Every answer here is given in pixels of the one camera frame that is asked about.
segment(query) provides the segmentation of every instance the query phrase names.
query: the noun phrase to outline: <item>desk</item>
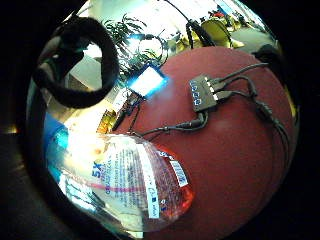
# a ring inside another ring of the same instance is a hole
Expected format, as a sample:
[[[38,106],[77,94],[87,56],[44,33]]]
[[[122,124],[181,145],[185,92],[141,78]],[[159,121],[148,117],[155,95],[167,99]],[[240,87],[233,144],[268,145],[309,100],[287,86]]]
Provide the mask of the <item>desk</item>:
[[[223,77],[257,62],[252,55],[224,47],[197,48],[170,58],[162,68],[170,77],[168,86],[141,105],[134,130],[144,132],[196,118],[189,80],[200,74]],[[278,79],[267,68],[245,75],[255,83],[258,99],[272,108],[292,139],[290,106]],[[245,91],[246,83],[236,82],[230,88]],[[117,132],[126,132],[131,120],[126,119]],[[223,238],[257,215],[284,177],[278,133],[257,117],[251,103],[238,96],[211,112],[204,129],[162,134],[153,142],[179,156],[196,197],[184,216],[160,232],[146,233],[147,240]]]

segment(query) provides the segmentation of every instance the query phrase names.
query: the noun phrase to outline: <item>potted plant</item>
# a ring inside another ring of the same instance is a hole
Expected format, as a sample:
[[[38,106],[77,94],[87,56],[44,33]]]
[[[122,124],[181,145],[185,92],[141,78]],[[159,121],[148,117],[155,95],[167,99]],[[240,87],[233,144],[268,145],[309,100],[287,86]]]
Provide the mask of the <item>potted plant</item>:
[[[149,61],[160,61],[159,56],[152,49],[132,51],[129,47],[129,36],[142,34],[147,24],[143,21],[124,14],[121,21],[103,20],[102,24],[110,34],[118,50],[120,77],[124,82],[132,74]]]

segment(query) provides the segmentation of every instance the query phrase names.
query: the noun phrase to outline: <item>wire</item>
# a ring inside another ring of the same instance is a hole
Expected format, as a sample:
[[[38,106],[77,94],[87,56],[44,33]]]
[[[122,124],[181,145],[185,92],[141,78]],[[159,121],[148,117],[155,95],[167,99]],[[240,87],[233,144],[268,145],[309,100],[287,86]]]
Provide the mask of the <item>wire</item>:
[[[128,132],[130,132],[130,131],[132,130],[134,124],[136,123],[137,118],[138,118],[138,115],[139,115],[139,112],[140,112],[140,104],[138,104],[138,106],[137,106],[136,114],[135,114],[134,117],[133,117],[133,120],[132,120],[132,122],[131,122],[131,124],[130,124],[130,127],[129,127],[129,129],[128,129]]]
[[[251,78],[249,78],[247,76],[244,76],[244,75],[240,75],[240,76],[237,76],[235,78],[231,78],[231,79],[227,80],[226,81],[226,86],[228,86],[229,84],[231,84],[231,83],[233,83],[235,81],[239,81],[239,80],[246,80],[247,81],[250,97],[258,96],[256,87],[255,87],[253,81],[251,80]]]
[[[234,77],[240,73],[243,73],[243,72],[246,72],[250,69],[254,69],[254,68],[258,68],[258,67],[266,67],[268,66],[268,63],[257,63],[257,64],[252,64],[252,65],[249,65],[247,67],[244,67],[238,71],[235,71],[233,73],[230,73],[229,75],[223,77],[223,78],[216,78],[216,79],[213,79],[213,83],[218,83],[218,82],[222,82],[224,80],[227,80],[228,78],[231,78],[231,77]]]
[[[284,128],[283,124],[280,122],[279,119],[273,117],[271,109],[263,102],[257,101],[255,98],[252,98],[251,96],[241,92],[241,91],[231,91],[231,95],[239,95],[242,96],[251,102],[253,102],[259,110],[262,111],[264,117],[266,117],[266,120],[270,121],[273,125],[273,127],[277,130],[282,146],[283,146],[283,151],[284,151],[284,169],[287,169],[289,166],[289,161],[290,161],[290,139],[289,135]]]
[[[169,49],[166,49],[166,57],[164,58],[162,63],[158,66],[159,68],[161,68],[163,66],[163,64],[165,64],[167,62],[168,57],[169,57]]]
[[[155,138],[159,137],[163,132],[158,132],[157,134],[153,135],[151,138],[147,139],[149,142],[153,141]]]
[[[175,8],[187,20],[186,32],[188,35],[188,40],[189,40],[191,49],[193,49],[193,39],[192,39],[190,27],[198,35],[204,47],[216,46],[214,41],[211,39],[210,35],[196,21],[189,19],[177,6],[175,6],[170,1],[168,0],[164,0],[164,1],[170,4],[173,8]]]
[[[161,46],[161,54],[159,56],[154,56],[152,60],[156,60],[157,62],[159,62],[157,64],[157,67],[161,67],[168,59],[169,57],[169,53],[168,53],[168,50],[166,50],[166,56],[165,56],[165,59],[162,60],[163,58],[163,55],[164,55],[164,52],[165,52],[165,47],[164,47],[164,40],[161,39],[160,37],[158,36],[155,36],[153,34],[142,34],[142,37],[140,38],[140,41],[139,41],[139,44],[138,44],[138,47],[137,47],[137,52],[138,52],[138,56],[143,56],[143,54],[141,54],[141,51],[140,51],[140,45],[141,45],[141,42],[144,41],[144,40],[151,40],[153,38],[157,39],[158,42],[160,43],[160,46]]]
[[[156,133],[156,132],[169,132],[171,130],[175,130],[175,131],[182,131],[182,132],[193,132],[193,131],[197,131],[200,130],[202,128],[204,128],[206,126],[206,124],[208,123],[208,118],[209,118],[209,113],[206,111],[204,113],[200,113],[201,115],[203,114],[203,121],[200,124],[200,126],[197,127],[191,127],[191,128],[183,128],[183,127],[177,127],[179,124],[175,125],[175,126],[164,126],[164,127],[160,127],[160,128],[154,128],[151,129],[149,131],[143,132],[143,133],[139,133],[140,136],[144,137],[146,135],[149,135],[151,133]]]

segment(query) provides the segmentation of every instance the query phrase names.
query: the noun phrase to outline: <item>printed label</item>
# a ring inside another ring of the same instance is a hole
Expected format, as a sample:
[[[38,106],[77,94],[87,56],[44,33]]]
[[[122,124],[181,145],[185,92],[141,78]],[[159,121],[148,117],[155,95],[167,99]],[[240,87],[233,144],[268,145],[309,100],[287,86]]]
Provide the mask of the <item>printed label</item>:
[[[147,152],[144,149],[144,146],[142,144],[138,144],[137,148],[138,148],[140,161],[141,161],[144,184],[146,187],[149,218],[157,219],[159,218],[160,208],[159,208],[158,190],[157,190],[152,166],[148,158]]]
[[[128,147],[117,148],[110,144],[102,163],[94,163],[92,177],[96,179],[91,186],[100,189],[106,194],[105,197],[116,199],[124,207],[144,209],[146,202],[141,198],[144,183],[139,168],[138,154]]]
[[[179,186],[183,187],[183,186],[188,185],[187,177],[184,174],[184,171],[183,171],[180,163],[178,161],[170,161],[170,163],[171,163],[171,166],[177,176]]]

